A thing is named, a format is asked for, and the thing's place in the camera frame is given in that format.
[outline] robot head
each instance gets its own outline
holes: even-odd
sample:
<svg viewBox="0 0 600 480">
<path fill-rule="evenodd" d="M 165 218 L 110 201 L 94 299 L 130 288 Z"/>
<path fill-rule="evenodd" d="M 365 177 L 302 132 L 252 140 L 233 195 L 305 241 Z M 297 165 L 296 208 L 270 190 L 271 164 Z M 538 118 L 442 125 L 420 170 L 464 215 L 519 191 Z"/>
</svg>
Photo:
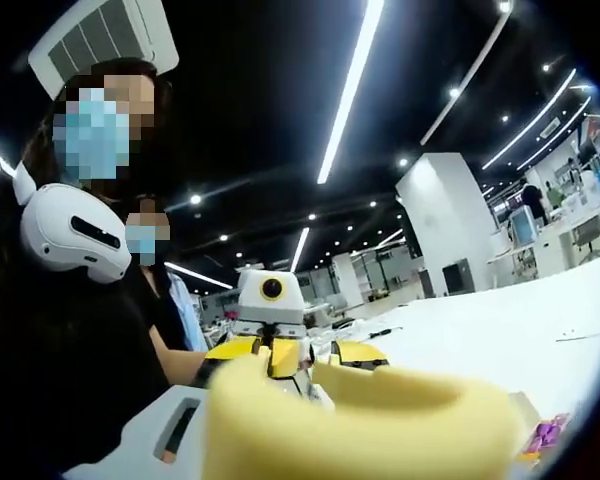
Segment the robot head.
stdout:
<svg viewBox="0 0 600 480">
<path fill-rule="evenodd" d="M 304 299 L 291 272 L 247 270 L 240 275 L 240 320 L 302 325 Z"/>
</svg>

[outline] ceiling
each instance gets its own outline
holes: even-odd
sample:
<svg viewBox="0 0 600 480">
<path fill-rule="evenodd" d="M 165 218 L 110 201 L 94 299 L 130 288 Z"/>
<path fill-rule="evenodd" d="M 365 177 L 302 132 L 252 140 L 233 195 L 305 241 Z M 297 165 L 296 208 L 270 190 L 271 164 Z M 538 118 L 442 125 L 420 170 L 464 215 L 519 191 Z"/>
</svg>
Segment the ceiling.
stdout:
<svg viewBox="0 0 600 480">
<path fill-rule="evenodd" d="M 26 55 L 71 3 L 25 2 L 18 18 L 0 7 L 13 32 L 0 39 L 0 153 L 12 164 L 49 103 Z M 386 0 L 331 176 L 317 185 L 366 2 L 164 3 L 180 54 L 166 76 L 186 132 L 179 148 L 188 172 L 169 199 L 175 261 L 232 285 L 235 268 L 246 263 L 290 260 L 306 226 L 298 271 L 326 261 L 327 252 L 375 245 L 402 228 L 394 186 L 423 152 L 462 153 L 478 183 L 497 194 L 520 178 L 516 167 L 541 145 L 538 133 L 562 111 L 569 118 L 583 99 L 567 89 L 482 170 L 576 67 L 549 23 L 518 2 L 468 88 L 421 146 L 501 13 L 493 0 Z M 188 202 L 194 193 L 202 196 L 197 206 Z"/>
</svg>

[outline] computer monitor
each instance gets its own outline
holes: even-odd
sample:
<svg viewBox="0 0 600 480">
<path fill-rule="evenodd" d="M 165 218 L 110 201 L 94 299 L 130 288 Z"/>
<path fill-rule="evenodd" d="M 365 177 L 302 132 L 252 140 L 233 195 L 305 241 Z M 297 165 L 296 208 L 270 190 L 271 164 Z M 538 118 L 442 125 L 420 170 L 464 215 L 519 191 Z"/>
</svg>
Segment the computer monitor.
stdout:
<svg viewBox="0 0 600 480">
<path fill-rule="evenodd" d="M 531 214 L 531 209 L 526 205 L 520 207 L 509 217 L 511 222 L 516 247 L 523 247 L 536 241 L 538 228 Z"/>
</svg>

